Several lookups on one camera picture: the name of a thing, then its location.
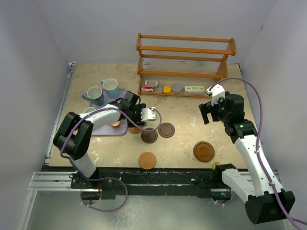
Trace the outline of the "lavender plastic tray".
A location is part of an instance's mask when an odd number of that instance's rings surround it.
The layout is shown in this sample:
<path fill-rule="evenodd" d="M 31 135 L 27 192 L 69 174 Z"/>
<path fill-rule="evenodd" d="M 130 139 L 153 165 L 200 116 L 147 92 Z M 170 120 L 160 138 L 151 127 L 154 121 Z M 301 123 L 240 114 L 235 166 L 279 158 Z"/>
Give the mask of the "lavender plastic tray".
<path fill-rule="evenodd" d="M 103 90 L 104 95 L 104 104 L 102 106 L 96 106 L 93 102 L 90 102 L 90 107 L 95 109 L 101 108 L 115 99 L 112 99 L 108 94 Z M 110 124 L 104 125 L 103 127 L 93 131 L 93 136 L 120 136 L 124 135 L 127 132 L 127 120 L 121 120 L 120 125 L 117 128 L 113 128 Z"/>

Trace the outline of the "light wood coaster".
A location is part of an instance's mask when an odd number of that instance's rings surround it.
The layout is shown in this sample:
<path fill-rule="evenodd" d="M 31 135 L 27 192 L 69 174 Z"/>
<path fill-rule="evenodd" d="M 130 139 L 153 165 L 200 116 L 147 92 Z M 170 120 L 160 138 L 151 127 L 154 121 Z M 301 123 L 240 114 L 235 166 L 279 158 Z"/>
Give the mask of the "light wood coaster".
<path fill-rule="evenodd" d="M 128 131 L 132 134 L 139 134 L 142 132 L 142 130 L 137 127 L 128 127 Z"/>

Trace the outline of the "aluminium frame rail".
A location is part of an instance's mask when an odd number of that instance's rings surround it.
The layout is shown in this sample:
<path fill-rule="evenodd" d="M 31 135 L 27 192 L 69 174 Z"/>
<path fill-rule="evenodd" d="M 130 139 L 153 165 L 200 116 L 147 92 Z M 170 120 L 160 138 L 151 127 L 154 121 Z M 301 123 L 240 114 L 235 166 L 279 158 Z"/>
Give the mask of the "aluminium frame rail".
<path fill-rule="evenodd" d="M 37 192 L 59 192 L 71 190 L 70 172 L 33 172 L 28 187 L 18 230 L 26 230 Z"/>

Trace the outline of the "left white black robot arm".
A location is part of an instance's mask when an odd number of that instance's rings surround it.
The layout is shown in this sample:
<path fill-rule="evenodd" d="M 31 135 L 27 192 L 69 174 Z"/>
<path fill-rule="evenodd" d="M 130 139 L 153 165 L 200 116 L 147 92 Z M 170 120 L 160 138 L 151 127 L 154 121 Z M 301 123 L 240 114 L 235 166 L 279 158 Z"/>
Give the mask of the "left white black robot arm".
<path fill-rule="evenodd" d="M 126 119 L 130 126 L 146 125 L 141 115 L 146 104 L 140 100 L 140 96 L 127 91 L 123 98 L 116 99 L 91 113 L 69 112 L 65 115 L 53 138 L 53 145 L 60 150 L 60 155 L 68 159 L 79 171 L 82 183 L 88 188 L 97 186 L 99 181 L 99 170 L 87 153 L 92 132 L 123 119 Z"/>

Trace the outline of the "orange terracotta coaster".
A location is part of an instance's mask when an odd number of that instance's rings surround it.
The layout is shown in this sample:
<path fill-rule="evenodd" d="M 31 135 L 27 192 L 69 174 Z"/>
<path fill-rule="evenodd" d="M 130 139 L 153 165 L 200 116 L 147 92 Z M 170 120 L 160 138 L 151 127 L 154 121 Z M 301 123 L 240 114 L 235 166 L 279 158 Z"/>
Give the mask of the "orange terracotta coaster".
<path fill-rule="evenodd" d="M 144 152 L 139 156 L 138 163 L 142 169 L 150 170 L 156 165 L 156 156 L 151 152 Z"/>

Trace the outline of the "light blue tall mug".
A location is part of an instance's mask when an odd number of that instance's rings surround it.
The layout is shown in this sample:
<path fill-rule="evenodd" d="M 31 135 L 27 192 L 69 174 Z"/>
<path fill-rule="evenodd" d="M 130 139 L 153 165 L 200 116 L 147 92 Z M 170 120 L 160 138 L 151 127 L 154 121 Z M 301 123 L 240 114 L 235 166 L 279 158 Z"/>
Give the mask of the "light blue tall mug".
<path fill-rule="evenodd" d="M 116 99 L 119 97 L 118 81 L 116 79 L 101 80 L 104 90 L 110 98 Z"/>

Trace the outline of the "orange copper small cup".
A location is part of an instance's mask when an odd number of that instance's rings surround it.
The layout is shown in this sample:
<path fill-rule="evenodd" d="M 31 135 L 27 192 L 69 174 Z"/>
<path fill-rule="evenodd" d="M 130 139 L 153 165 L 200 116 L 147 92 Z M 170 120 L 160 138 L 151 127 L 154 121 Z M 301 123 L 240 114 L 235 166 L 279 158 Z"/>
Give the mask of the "orange copper small cup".
<path fill-rule="evenodd" d="M 116 121 L 116 122 L 110 123 L 109 125 L 110 125 L 112 128 L 119 128 L 119 127 L 120 127 L 120 124 L 121 124 L 121 121 Z"/>

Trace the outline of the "yellow small object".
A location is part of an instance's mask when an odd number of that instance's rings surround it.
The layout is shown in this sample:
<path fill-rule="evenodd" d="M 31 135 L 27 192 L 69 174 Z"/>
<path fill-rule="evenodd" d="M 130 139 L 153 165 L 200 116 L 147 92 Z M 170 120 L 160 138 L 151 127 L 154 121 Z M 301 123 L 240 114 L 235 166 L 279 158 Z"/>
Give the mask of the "yellow small object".
<path fill-rule="evenodd" d="M 164 86 L 163 93 L 171 93 L 172 89 L 169 86 Z"/>

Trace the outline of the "green white long box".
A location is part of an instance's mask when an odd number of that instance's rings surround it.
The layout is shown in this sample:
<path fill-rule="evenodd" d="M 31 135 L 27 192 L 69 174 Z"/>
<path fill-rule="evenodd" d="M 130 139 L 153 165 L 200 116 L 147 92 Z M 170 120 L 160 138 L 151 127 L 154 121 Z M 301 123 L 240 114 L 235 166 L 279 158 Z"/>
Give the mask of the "green white long box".
<path fill-rule="evenodd" d="M 185 94 L 202 95 L 204 93 L 203 86 L 185 86 Z"/>

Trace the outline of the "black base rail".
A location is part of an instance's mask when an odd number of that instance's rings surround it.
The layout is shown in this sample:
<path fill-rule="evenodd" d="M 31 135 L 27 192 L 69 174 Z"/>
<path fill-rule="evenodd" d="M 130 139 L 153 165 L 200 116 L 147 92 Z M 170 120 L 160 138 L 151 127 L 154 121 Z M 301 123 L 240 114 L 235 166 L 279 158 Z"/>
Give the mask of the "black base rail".
<path fill-rule="evenodd" d="M 44 165 L 43 172 L 70 172 L 71 187 L 94 191 L 101 199 L 116 196 L 196 196 L 230 200 L 235 192 L 213 169 L 99 167 L 97 181 L 82 178 L 72 167 Z"/>

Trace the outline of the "dark walnut coaster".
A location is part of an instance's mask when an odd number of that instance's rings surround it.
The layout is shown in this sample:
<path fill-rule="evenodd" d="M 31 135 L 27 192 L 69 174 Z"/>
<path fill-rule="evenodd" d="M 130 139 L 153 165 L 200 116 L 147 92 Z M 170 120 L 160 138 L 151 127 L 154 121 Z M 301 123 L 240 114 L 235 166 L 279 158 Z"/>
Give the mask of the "dark walnut coaster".
<path fill-rule="evenodd" d="M 158 133 L 164 138 L 170 138 L 175 133 L 175 127 L 171 123 L 162 123 L 158 128 Z"/>

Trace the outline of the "grey blue mug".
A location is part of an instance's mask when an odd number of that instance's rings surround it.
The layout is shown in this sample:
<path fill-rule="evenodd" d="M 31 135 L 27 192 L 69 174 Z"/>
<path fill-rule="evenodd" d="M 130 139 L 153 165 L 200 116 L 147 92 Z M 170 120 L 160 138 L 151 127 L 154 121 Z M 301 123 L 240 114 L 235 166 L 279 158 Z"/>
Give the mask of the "grey blue mug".
<path fill-rule="evenodd" d="M 86 109 L 84 109 L 83 113 L 91 113 L 94 112 L 96 109 L 94 107 L 87 107 Z"/>

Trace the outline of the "ringed brown wooden coaster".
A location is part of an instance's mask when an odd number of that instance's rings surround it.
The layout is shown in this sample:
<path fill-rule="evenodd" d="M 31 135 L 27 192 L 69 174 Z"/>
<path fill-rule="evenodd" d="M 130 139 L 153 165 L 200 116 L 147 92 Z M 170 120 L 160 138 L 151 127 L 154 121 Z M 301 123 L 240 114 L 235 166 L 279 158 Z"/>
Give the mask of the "ringed brown wooden coaster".
<path fill-rule="evenodd" d="M 201 162 L 210 162 L 214 158 L 215 150 L 210 143 L 200 141 L 193 147 L 193 155 Z"/>

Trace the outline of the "dark brown coaster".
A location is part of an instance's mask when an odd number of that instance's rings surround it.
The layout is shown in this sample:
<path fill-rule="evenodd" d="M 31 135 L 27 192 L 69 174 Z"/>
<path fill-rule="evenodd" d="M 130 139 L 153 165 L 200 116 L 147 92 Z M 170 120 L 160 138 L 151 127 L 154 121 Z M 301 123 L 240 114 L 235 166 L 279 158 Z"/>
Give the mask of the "dark brown coaster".
<path fill-rule="evenodd" d="M 141 139 L 143 142 L 151 144 L 157 141 L 158 133 L 153 128 L 146 128 L 141 132 Z"/>

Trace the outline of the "red white small box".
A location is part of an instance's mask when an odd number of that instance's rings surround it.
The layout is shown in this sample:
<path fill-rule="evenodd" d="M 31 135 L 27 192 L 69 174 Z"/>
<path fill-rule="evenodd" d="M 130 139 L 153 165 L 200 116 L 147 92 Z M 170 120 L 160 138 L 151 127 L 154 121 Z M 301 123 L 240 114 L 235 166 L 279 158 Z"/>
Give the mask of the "red white small box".
<path fill-rule="evenodd" d="M 151 86 L 141 86 L 141 92 L 153 92 L 154 87 Z"/>

